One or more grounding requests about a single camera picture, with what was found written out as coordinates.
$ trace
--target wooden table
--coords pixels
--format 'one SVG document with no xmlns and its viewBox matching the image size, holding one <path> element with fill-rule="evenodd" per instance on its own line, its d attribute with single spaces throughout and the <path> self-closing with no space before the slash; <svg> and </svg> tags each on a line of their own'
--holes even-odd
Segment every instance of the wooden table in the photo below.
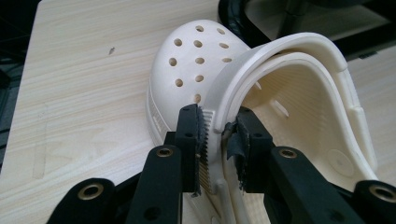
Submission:
<svg viewBox="0 0 396 224">
<path fill-rule="evenodd" d="M 154 55 L 181 24 L 217 17 L 213 0 L 40 3 L 0 175 L 0 223 L 43 223 L 77 182 L 116 185 L 153 147 L 145 118 Z M 378 157 L 396 185 L 396 48 L 350 63 Z M 190 209 L 185 216 L 196 217 Z"/>
</svg>

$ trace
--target metal screw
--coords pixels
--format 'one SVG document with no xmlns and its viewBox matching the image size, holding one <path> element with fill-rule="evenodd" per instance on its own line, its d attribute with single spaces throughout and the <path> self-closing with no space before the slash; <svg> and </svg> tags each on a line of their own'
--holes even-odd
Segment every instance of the metal screw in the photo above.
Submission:
<svg viewBox="0 0 396 224">
<path fill-rule="evenodd" d="M 173 154 L 173 150 L 170 148 L 160 148 L 157 150 L 157 156 L 158 157 L 170 157 Z"/>
<path fill-rule="evenodd" d="M 396 203 L 396 192 L 391 189 L 379 185 L 372 185 L 369 190 L 375 197 L 385 202 Z"/>
<path fill-rule="evenodd" d="M 282 157 L 288 158 L 288 159 L 295 159 L 297 158 L 297 153 L 295 153 L 293 150 L 291 149 L 287 149 L 287 148 L 282 148 L 279 150 L 279 154 Z"/>
<path fill-rule="evenodd" d="M 100 183 L 91 183 L 85 186 L 78 192 L 78 197 L 81 200 L 88 201 L 97 198 L 102 194 L 104 187 Z"/>
</svg>

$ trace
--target black chair leg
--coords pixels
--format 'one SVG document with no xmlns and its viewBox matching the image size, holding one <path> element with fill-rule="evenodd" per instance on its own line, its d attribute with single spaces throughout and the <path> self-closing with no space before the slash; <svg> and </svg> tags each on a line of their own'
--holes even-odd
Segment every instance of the black chair leg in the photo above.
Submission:
<svg viewBox="0 0 396 224">
<path fill-rule="evenodd" d="M 289 0 L 286 5 L 285 16 L 276 38 L 292 35 L 299 31 L 309 3 L 305 0 Z"/>
</svg>

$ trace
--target black mechanical part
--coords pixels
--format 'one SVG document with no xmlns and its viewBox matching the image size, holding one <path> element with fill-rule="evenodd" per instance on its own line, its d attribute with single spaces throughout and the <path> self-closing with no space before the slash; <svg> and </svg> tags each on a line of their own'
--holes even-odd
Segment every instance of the black mechanical part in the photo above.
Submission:
<svg viewBox="0 0 396 224">
<path fill-rule="evenodd" d="M 363 223 L 301 151 L 275 147 L 268 168 L 291 211 L 291 223 Z"/>
<path fill-rule="evenodd" d="M 352 205 L 366 223 L 396 223 L 396 188 L 377 181 L 359 182 Z"/>
<path fill-rule="evenodd" d="M 188 108 L 198 114 L 180 113 L 179 122 L 202 118 L 198 107 Z M 177 130 L 180 138 L 187 140 L 176 138 L 177 132 L 168 133 L 165 145 L 148 154 L 141 174 L 116 187 L 99 178 L 75 185 L 55 208 L 49 223 L 180 223 L 183 163 L 197 161 L 195 157 L 183 161 L 182 154 L 198 152 L 202 144 L 200 122 L 188 125 L 193 127 Z M 395 223 L 393 186 L 361 181 L 351 193 L 332 185 L 301 151 L 274 147 L 271 135 L 250 109 L 241 107 L 236 122 L 227 126 L 227 132 L 233 132 L 227 146 L 233 147 L 230 154 L 235 156 L 243 189 L 265 193 L 263 203 L 272 223 Z M 173 146 L 177 141 L 189 149 Z"/>
<path fill-rule="evenodd" d="M 175 133 L 175 146 L 182 154 L 183 192 L 200 194 L 199 160 L 205 141 L 204 119 L 198 105 L 180 109 Z"/>
<path fill-rule="evenodd" d="M 181 152 L 155 147 L 148 154 L 126 223 L 181 223 Z"/>
<path fill-rule="evenodd" d="M 264 161 L 274 146 L 273 137 L 253 111 L 241 107 L 236 117 L 236 133 L 231 137 L 227 147 L 240 151 L 233 158 L 238 179 L 245 192 L 264 193 L 265 180 L 268 179 Z"/>
<path fill-rule="evenodd" d="M 84 180 L 67 192 L 48 223 L 111 223 L 117 211 L 115 193 L 107 179 Z"/>
</svg>

